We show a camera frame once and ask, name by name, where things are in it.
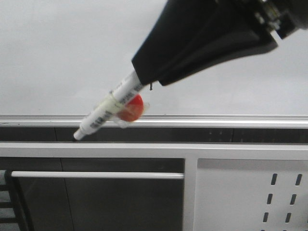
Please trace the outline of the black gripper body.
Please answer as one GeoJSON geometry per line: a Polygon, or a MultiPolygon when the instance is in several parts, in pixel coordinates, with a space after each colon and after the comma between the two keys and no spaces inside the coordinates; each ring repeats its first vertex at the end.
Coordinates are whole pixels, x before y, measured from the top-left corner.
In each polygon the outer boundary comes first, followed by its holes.
{"type": "Polygon", "coordinates": [[[218,0],[215,39],[272,40],[308,29],[306,0],[218,0]]]}

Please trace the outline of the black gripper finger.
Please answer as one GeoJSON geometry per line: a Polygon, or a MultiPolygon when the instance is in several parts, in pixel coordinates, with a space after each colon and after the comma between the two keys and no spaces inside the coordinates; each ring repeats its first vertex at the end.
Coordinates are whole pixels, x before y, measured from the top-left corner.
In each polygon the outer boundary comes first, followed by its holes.
{"type": "Polygon", "coordinates": [[[167,68],[159,79],[161,85],[175,83],[223,62],[268,53],[278,47],[275,39],[266,30],[234,30],[211,41],[194,45],[167,68]]]}
{"type": "Polygon", "coordinates": [[[159,81],[194,43],[215,39],[218,13],[217,0],[169,0],[132,59],[140,82],[159,81]]]}

